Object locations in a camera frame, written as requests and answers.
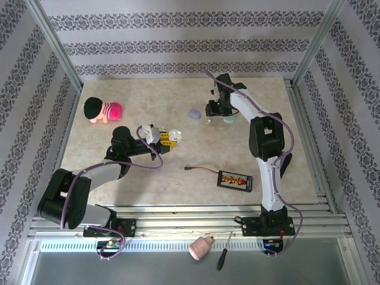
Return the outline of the grey sheet metal panel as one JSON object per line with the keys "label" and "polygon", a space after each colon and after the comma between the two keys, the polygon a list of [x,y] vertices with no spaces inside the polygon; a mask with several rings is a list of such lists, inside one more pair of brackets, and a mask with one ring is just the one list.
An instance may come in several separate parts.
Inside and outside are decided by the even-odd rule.
{"label": "grey sheet metal panel", "polygon": [[196,262],[184,252],[132,252],[102,261],[94,253],[42,252],[27,285],[352,285],[342,259],[329,249],[279,258],[230,251],[219,271],[220,255]]}

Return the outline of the small circuit board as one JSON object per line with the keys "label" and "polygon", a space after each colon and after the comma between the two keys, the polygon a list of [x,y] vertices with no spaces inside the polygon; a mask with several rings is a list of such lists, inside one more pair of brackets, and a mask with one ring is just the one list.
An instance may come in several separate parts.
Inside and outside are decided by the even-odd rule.
{"label": "small circuit board", "polygon": [[264,248],[268,251],[280,252],[283,250],[283,241],[281,239],[264,239]]}
{"label": "small circuit board", "polygon": [[96,248],[97,250],[106,250],[106,249],[120,249],[121,248],[121,241],[118,240],[107,240],[107,241],[99,241],[97,242]]}

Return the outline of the aluminium side rail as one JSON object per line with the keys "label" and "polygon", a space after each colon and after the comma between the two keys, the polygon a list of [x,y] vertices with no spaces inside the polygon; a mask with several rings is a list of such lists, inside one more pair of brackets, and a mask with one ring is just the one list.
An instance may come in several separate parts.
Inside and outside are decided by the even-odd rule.
{"label": "aluminium side rail", "polygon": [[311,171],[316,193],[324,194],[331,214],[339,214],[339,211],[334,203],[333,195],[330,191],[327,176],[324,173],[321,159],[318,155],[317,145],[312,135],[312,130],[308,122],[305,108],[302,105],[299,92],[297,88],[292,86],[292,82],[290,80],[284,79],[283,81],[287,90],[289,102],[292,107],[294,119],[299,131],[308,166]]}
{"label": "aluminium side rail", "polygon": [[67,117],[65,128],[64,128],[64,131],[62,134],[62,138],[61,138],[60,143],[59,143],[59,149],[57,152],[57,156],[56,156],[55,162],[53,164],[53,173],[51,174],[51,176],[49,178],[47,187],[46,187],[46,189],[42,195],[42,198],[41,198],[41,200],[37,206],[36,215],[43,218],[43,219],[45,219],[45,218],[47,218],[48,220],[50,219],[50,213],[49,213],[50,196],[51,196],[51,194],[50,194],[50,192],[51,192],[50,181],[53,178],[53,174],[61,166],[63,156],[65,153],[65,149],[67,146],[68,138],[69,138],[69,133],[70,133],[70,130],[72,127],[72,123],[74,121],[74,117],[75,117],[75,113],[77,110],[78,101],[79,101],[80,96],[81,96],[81,91],[78,91],[76,93],[76,95],[74,96],[74,99],[72,101],[71,108],[69,110],[69,116]]}

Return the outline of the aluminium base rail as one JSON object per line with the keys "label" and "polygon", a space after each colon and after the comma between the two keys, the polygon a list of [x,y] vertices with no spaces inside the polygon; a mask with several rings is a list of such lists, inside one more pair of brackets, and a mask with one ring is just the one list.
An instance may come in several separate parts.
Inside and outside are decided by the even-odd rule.
{"label": "aluminium base rail", "polygon": [[[352,229],[345,214],[338,214],[324,197],[318,204],[303,204],[297,212],[288,211],[296,226],[301,225],[301,238],[343,238],[352,236]],[[258,205],[141,205],[114,207],[120,218],[135,219],[138,238],[173,239],[200,235],[225,236],[234,231],[241,235],[234,217],[256,217]]]}

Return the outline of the pink toy gas canister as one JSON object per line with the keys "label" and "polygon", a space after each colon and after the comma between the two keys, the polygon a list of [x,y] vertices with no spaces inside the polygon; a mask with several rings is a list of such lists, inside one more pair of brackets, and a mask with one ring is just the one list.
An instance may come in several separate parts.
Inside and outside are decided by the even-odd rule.
{"label": "pink toy gas canister", "polygon": [[200,261],[209,253],[214,242],[215,238],[213,236],[199,237],[188,246],[188,251],[194,260]]}

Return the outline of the black handled screwdriver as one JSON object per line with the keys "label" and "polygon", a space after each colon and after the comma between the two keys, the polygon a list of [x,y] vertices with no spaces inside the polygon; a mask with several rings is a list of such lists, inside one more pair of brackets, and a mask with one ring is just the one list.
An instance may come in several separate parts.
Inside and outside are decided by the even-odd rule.
{"label": "black handled screwdriver", "polygon": [[223,266],[224,266],[224,262],[225,262],[225,259],[226,259],[226,255],[227,255],[227,252],[228,252],[228,248],[229,248],[229,244],[230,244],[230,240],[231,240],[232,236],[233,236],[233,232],[230,232],[229,238],[228,238],[228,240],[227,240],[227,242],[225,244],[225,247],[223,248],[223,252],[221,253],[220,258],[219,258],[219,260],[217,262],[217,270],[218,271],[220,271],[223,268]]}

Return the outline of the pink plush toy black hat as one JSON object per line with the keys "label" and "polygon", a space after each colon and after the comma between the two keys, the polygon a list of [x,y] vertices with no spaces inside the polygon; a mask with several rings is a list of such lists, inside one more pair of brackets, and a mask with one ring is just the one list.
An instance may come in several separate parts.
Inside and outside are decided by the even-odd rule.
{"label": "pink plush toy black hat", "polygon": [[97,97],[88,98],[81,109],[86,119],[93,124],[97,121],[103,121],[104,124],[109,121],[118,121],[123,114],[123,108],[120,103],[104,102]]}

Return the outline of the aluminium frame post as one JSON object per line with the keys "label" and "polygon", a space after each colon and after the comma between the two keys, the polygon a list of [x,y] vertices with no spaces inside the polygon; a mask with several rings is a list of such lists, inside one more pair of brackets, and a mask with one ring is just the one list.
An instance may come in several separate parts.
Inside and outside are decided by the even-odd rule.
{"label": "aluminium frame post", "polygon": [[26,3],[27,8],[32,13],[34,19],[36,20],[36,23],[41,28],[50,48],[59,59],[59,62],[61,63],[63,69],[65,70],[65,73],[67,74],[71,82],[73,83],[75,89],[77,91],[81,91],[83,89],[84,84],[77,70],[75,69],[74,64],[70,60],[64,48],[64,45],[59,39],[52,23],[50,22],[48,15],[45,13],[40,1],[39,0],[24,0],[24,2]]}
{"label": "aluminium frame post", "polygon": [[315,34],[313,35],[306,52],[300,61],[294,76],[291,79],[292,87],[296,87],[301,82],[304,74],[309,68],[314,56],[318,52],[322,45],[326,35],[328,34],[330,28],[338,17],[342,7],[347,2],[347,0],[332,0],[326,13],[324,14],[320,25],[318,26]]}

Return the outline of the black battery pack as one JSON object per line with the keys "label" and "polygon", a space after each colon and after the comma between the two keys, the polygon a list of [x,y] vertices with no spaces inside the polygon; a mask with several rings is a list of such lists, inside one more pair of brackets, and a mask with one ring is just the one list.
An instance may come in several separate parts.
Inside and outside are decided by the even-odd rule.
{"label": "black battery pack", "polygon": [[241,192],[252,192],[252,176],[220,170],[217,186]]}

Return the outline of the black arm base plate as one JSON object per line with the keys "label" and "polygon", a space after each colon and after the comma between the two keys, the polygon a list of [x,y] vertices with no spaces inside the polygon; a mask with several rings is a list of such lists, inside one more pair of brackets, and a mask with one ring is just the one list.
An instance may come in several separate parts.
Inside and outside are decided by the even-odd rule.
{"label": "black arm base plate", "polygon": [[241,223],[243,236],[269,237],[280,236],[280,233],[284,236],[294,236],[296,232],[291,217],[288,217],[286,221],[271,226],[259,217],[243,217]]}
{"label": "black arm base plate", "polygon": [[[113,229],[126,238],[134,238],[136,230],[136,219],[133,218],[117,218],[116,221],[110,222],[104,228]],[[95,229],[93,227],[87,227],[83,231],[84,238],[121,238],[117,233],[110,232],[105,229]]]}

